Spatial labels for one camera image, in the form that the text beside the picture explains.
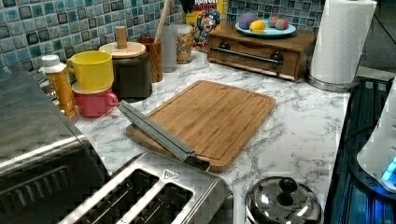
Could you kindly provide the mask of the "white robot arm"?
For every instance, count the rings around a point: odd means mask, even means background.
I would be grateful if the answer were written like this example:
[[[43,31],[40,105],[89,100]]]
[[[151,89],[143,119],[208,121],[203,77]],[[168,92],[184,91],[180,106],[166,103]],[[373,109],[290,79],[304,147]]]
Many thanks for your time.
[[[386,191],[394,193],[396,156],[396,87],[395,81],[369,140],[357,155],[362,170]]]

